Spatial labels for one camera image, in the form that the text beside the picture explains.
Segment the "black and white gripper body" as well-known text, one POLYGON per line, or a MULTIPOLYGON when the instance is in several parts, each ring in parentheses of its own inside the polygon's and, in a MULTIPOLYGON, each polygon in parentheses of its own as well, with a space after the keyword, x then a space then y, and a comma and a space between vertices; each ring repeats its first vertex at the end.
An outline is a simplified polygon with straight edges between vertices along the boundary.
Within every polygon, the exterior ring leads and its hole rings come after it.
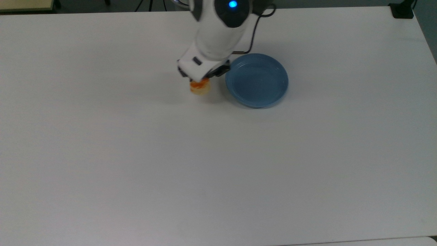
POLYGON ((193 81, 201 81, 212 71, 217 71, 217 77, 227 73, 230 70, 230 60, 210 60, 196 46, 190 46, 177 60, 177 67, 182 77, 190 76, 193 81))

